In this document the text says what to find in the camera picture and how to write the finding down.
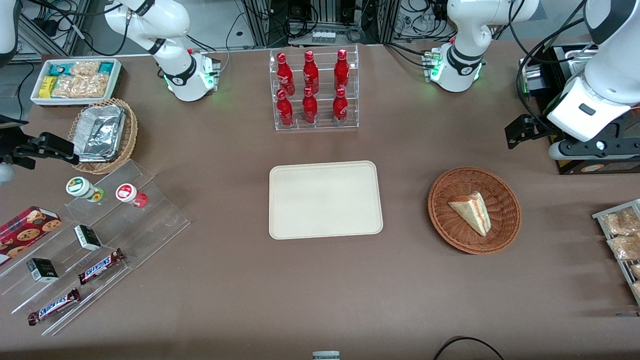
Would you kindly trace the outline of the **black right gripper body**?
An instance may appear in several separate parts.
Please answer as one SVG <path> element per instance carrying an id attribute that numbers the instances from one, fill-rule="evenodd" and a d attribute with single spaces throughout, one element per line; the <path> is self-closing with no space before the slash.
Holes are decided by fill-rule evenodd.
<path id="1" fill-rule="evenodd" d="M 0 157 L 1 162 L 35 168 L 35 160 L 30 158 L 35 153 L 34 137 L 28 136 L 22 130 L 29 121 L 14 119 L 9 116 L 0 117 Z"/>

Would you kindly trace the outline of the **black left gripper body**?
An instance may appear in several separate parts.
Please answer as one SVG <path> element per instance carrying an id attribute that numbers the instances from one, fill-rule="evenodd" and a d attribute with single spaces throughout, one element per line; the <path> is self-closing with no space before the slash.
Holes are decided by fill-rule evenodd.
<path id="1" fill-rule="evenodd" d="M 534 134 L 531 136 L 532 141 L 559 134 L 559 128 L 547 119 L 532 119 L 532 123 L 534 125 Z"/>

